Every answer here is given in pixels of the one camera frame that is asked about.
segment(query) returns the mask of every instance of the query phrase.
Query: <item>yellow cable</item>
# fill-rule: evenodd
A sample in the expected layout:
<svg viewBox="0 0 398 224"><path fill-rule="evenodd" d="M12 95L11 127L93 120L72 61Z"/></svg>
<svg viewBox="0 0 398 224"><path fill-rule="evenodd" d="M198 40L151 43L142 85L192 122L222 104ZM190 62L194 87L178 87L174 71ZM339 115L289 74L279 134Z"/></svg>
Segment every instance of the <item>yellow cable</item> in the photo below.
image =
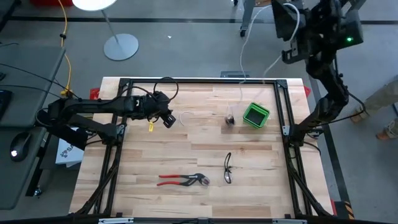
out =
<svg viewBox="0 0 398 224"><path fill-rule="evenodd" d="M62 34L66 35L67 34L67 30L68 30L68 17L67 17L67 13L65 12L65 8L63 7L63 4L62 4L61 0L58 0L58 2L61 5L62 12L63 12L63 17L65 18L65 27L63 29L63 33ZM63 44L64 44L63 37L61 37L61 47L63 47ZM68 75L68 84L66 85L65 89L63 91L61 91L61 95L64 95L64 96L67 94L68 91L71 91L70 90L70 81L72 79L72 66L70 65L70 61L69 61L68 55L66 53L65 53L65 58L66 58L66 60L68 62L68 66L69 66L69 75Z"/></svg>

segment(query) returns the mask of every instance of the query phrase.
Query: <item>gray floor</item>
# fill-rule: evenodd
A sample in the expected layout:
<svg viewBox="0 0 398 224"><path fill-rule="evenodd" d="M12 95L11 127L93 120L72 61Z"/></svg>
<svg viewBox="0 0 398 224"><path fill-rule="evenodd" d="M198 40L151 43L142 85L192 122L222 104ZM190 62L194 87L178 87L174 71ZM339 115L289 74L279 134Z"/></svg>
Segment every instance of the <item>gray floor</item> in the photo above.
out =
<svg viewBox="0 0 398 224"><path fill-rule="evenodd" d="M398 19L396 0L368 0L361 9L362 20ZM317 1L307 1L313 6ZM242 5L232 7L230 0L119 0L108 9L111 17L133 18L217 18L240 19ZM36 9L23 4L14 15L61 16L59 8ZM99 17L96 12L82 12L71 8L71 17ZM259 19L272 20L272 12L265 10ZM89 89L99 87L105 76L140 77L219 77L221 71L240 70L239 53L243 39L239 24L210 23L115 23L116 32L134 34L140 43L138 53L127 61L112 62L103 55L103 44L110 37L104 23L69 23L67 54L73 67L72 89L88 97ZM338 53L340 71L350 92L365 100L375 90L397 74L398 26L363 26L365 43ZM3 42L59 45L61 22L11 21L0 33ZM284 43L276 39L273 24L255 24L243 57L245 70L260 77L280 54ZM310 86L302 62L286 65L279 62L268 77L303 78ZM67 81L67 65L62 63L57 79ZM308 98L313 109L314 97ZM349 115L358 104L351 100L341 117ZM397 141L380 142L374 135L395 114L392 108L357 125L350 121L332 124L331 130L343 170L348 193L357 219L397 223L398 220L398 165ZM319 140L322 161L332 199L339 200L330 158L324 140ZM45 217L67 214L76 172L54 171L50 184L40 199L21 198L16 209L0 212L0 219L14 217Z"/></svg>

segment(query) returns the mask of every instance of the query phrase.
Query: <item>wooden table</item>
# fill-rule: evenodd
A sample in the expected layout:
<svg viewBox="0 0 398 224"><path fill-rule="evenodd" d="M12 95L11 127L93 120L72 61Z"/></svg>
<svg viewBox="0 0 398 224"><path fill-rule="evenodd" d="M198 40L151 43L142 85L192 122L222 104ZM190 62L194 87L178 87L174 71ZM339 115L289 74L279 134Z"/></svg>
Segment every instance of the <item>wooden table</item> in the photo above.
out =
<svg viewBox="0 0 398 224"><path fill-rule="evenodd" d="M100 98L116 96L120 78L105 77ZM287 79L296 123L308 114L309 108L301 79ZM152 91L153 84L138 84ZM176 123L167 129L161 121L149 133L148 121L129 120L124 137L118 182L113 202L113 214L125 217L172 218L284 218L292 214L292 199L281 143L278 114L272 85L241 85L243 101L239 103L238 85L180 84L178 96L169 108L178 119L185 111L184 126ZM144 92L133 89L134 95ZM157 90L169 97L174 84L160 84ZM254 129L243 123L242 115L254 97L271 111L267 126ZM236 125L225 125L227 104L234 113ZM284 118L287 122L282 98ZM94 120L110 123L111 114L95 114ZM306 141L316 144L312 139ZM86 148L73 194L71 212L88 200L100 179L105 146L92 144ZM224 181L224 159L232 152L233 183ZM332 213L328 189L319 152L301 147L302 161L309 189L325 210ZM196 183L190 187L156 183L158 175L205 174L209 187ZM302 194L297 187L300 207L304 211ZM107 194L103 197L104 208Z"/></svg>

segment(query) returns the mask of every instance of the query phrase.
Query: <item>green basket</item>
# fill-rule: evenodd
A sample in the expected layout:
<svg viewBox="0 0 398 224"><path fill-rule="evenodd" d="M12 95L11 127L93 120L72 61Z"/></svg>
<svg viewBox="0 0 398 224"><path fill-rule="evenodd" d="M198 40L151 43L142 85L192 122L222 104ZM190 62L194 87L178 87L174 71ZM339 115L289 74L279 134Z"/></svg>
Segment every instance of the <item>green basket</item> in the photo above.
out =
<svg viewBox="0 0 398 224"><path fill-rule="evenodd" d="M269 117L269 113L269 110L257 103L251 103L246 112L244 112L243 120L255 128L262 128Z"/></svg>

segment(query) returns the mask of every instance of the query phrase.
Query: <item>pliers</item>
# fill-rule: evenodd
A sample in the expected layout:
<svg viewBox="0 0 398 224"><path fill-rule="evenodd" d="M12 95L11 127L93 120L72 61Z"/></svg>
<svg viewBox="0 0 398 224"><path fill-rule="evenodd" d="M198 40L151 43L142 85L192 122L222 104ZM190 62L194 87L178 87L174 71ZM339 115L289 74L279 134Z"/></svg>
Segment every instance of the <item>pliers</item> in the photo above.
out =
<svg viewBox="0 0 398 224"><path fill-rule="evenodd" d="M208 186L210 184L209 178L207 178L203 174L193 174L193 175L159 175L160 178L185 178L188 179L185 182L178 182L178 181L166 181L158 183L157 186L165 185L165 184L176 184L181 186L191 186L196 181L199 181L200 184L204 186Z"/></svg>

